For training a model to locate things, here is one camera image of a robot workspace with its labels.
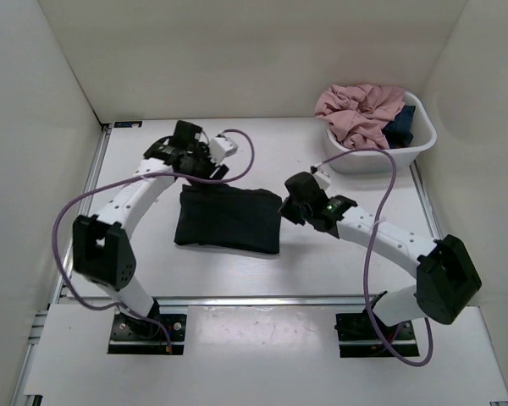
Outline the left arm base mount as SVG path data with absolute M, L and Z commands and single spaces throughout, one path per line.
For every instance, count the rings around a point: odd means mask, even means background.
M 185 349 L 187 314 L 161 313 L 159 322 L 166 328 L 170 343 L 157 325 L 116 311 L 109 335 L 108 353 L 182 355 Z

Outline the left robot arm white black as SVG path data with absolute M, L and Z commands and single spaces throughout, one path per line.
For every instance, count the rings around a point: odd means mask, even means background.
M 238 145 L 224 135 L 205 142 L 203 129 L 178 121 L 174 132 L 154 142 L 143 154 L 136 180 L 92 216 L 79 216 L 73 223 L 73 268 L 97 285 L 121 311 L 131 317 L 131 328 L 142 338 L 157 335 L 161 319 L 155 299 L 135 278 L 136 258 L 130 238 L 157 198 L 180 174 L 219 180 L 228 172 L 223 164 Z

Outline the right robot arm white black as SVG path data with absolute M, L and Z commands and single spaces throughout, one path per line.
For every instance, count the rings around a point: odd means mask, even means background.
M 371 247 L 415 280 L 410 287 L 381 293 L 363 317 L 368 335 L 381 338 L 403 321 L 428 318 L 450 325 L 482 287 L 464 243 L 448 234 L 428 239 L 377 220 L 354 200 L 327 196 L 328 180 L 307 172 L 284 183 L 289 195 L 279 212 L 294 224 L 310 224 L 321 233 Z

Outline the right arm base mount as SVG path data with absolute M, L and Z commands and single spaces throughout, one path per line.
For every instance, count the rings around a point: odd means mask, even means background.
M 410 321 L 386 326 L 375 317 L 384 338 L 403 357 L 418 357 L 416 335 Z M 373 329 L 368 315 L 362 313 L 338 313 L 334 329 L 337 332 L 340 358 L 391 358 L 393 354 L 383 345 Z

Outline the black trousers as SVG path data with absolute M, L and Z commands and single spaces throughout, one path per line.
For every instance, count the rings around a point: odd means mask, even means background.
M 239 189 L 227 184 L 185 185 L 174 242 L 210 245 L 258 254 L 280 251 L 282 199 L 266 189 Z

